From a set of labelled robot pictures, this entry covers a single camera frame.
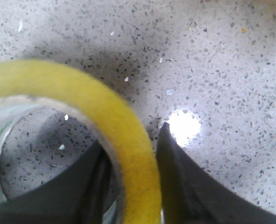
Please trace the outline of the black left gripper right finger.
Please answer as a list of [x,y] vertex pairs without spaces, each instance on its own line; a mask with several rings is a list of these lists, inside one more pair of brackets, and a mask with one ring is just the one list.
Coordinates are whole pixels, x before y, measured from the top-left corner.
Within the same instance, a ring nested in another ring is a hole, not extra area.
[[176,143],[166,122],[156,159],[166,224],[276,224],[276,215],[228,190],[198,166]]

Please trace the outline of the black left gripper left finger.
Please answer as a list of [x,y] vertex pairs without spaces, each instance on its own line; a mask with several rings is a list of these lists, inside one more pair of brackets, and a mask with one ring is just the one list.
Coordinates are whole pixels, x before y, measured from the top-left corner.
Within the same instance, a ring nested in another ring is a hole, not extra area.
[[0,205],[0,224],[114,224],[106,209],[111,162],[95,141],[53,180]]

